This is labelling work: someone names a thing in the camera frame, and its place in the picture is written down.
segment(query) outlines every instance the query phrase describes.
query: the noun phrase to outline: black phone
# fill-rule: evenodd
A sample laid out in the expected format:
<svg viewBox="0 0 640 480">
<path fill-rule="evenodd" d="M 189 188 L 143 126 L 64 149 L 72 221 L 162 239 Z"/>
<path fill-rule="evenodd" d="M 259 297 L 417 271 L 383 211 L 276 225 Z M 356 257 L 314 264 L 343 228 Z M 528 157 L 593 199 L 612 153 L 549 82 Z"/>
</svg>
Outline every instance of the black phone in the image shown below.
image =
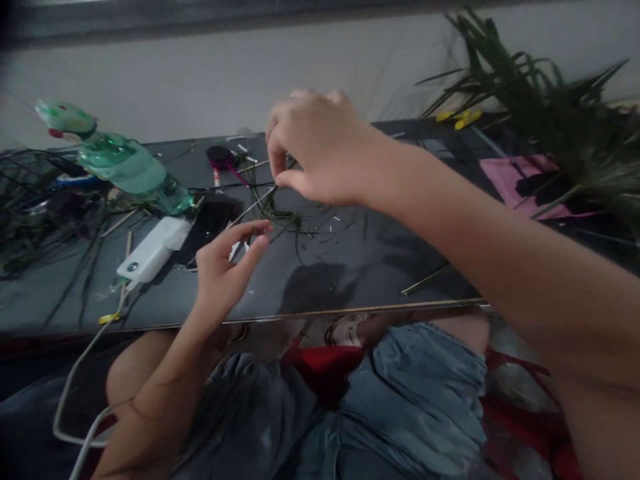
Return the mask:
<svg viewBox="0 0 640 480">
<path fill-rule="evenodd" d="M 196 252 L 227 227 L 232 215 L 232 203 L 208 202 L 202 205 L 182 248 L 176 254 L 175 262 L 178 265 L 194 267 Z"/>
</svg>

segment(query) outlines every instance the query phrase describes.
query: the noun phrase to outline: plastic bottle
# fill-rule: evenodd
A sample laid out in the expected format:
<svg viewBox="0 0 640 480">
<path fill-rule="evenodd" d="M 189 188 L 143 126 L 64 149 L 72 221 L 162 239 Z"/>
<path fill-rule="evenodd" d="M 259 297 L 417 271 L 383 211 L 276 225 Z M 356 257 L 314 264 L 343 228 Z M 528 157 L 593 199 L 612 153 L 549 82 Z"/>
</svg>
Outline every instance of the plastic bottle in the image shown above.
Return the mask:
<svg viewBox="0 0 640 480">
<path fill-rule="evenodd" d="M 168 215 L 193 204 L 193 196 L 135 140 L 97 130 L 96 120 L 71 103 L 39 101 L 36 111 L 55 138 L 82 142 L 80 164 Z"/>
</svg>

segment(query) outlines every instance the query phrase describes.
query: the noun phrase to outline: pink paper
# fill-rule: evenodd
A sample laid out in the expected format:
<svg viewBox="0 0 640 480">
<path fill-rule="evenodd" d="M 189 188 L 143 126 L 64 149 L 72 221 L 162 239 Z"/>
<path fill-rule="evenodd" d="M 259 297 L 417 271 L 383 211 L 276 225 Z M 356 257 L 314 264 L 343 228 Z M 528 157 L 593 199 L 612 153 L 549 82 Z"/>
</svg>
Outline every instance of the pink paper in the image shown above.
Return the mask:
<svg viewBox="0 0 640 480">
<path fill-rule="evenodd" d="M 498 193 L 511 208 L 515 208 L 523 198 L 518 195 L 518 192 L 515 190 L 515 184 L 522 178 L 518 170 L 514 168 L 511 164 L 514 162 L 520 167 L 522 173 L 524 173 L 527 177 L 532 175 L 536 175 L 538 173 L 546 173 L 550 171 L 558 170 L 558 167 L 544 155 L 532 155 L 530 157 L 511 157 L 511 158 L 503 158 L 503 159 L 484 159 L 480 160 L 480 168 L 482 168 L 485 175 L 488 176 L 489 180 L 493 183 L 493 186 Z M 541 205 L 538 207 L 535 204 L 535 197 L 531 197 L 522 205 L 520 205 L 517 211 L 521 212 L 523 215 L 531 217 L 536 212 L 542 210 L 545 206 Z M 552 208 L 548 212 L 540 215 L 538 220 L 545 219 L 553 219 L 553 218 L 564 218 L 564 217 L 584 217 L 586 215 L 591 215 L 590 213 L 584 213 L 580 215 L 572 214 L 568 208 L 564 205 L 558 205 L 557 207 Z"/>
</svg>

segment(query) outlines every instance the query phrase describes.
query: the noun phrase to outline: knee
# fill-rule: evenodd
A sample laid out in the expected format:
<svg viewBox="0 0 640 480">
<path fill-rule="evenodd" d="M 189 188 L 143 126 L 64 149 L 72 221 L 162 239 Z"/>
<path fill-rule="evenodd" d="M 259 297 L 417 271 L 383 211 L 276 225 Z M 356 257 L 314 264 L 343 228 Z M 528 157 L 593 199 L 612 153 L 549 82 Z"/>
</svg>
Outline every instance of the knee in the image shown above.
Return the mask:
<svg viewBox="0 0 640 480">
<path fill-rule="evenodd" d="M 477 307 L 447 309 L 446 311 L 417 311 L 414 321 L 428 321 L 456 337 L 476 353 L 484 354 L 489 344 L 489 320 Z"/>
<path fill-rule="evenodd" d="M 145 333 L 123 350 L 107 375 L 107 399 L 114 404 L 134 397 L 151 376 L 171 346 L 176 332 Z"/>
</svg>

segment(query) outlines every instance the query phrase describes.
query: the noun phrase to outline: white power bank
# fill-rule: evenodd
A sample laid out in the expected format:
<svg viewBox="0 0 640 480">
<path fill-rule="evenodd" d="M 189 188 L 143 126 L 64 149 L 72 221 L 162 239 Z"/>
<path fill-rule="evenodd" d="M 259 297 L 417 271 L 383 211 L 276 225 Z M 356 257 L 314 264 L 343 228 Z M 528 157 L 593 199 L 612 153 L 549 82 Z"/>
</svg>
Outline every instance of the white power bank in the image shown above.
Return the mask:
<svg viewBox="0 0 640 480">
<path fill-rule="evenodd" d="M 191 224 L 165 217 L 149 232 L 142 243 L 120 264 L 117 274 L 134 282 L 148 283 L 157 275 L 174 250 L 180 250 Z"/>
</svg>

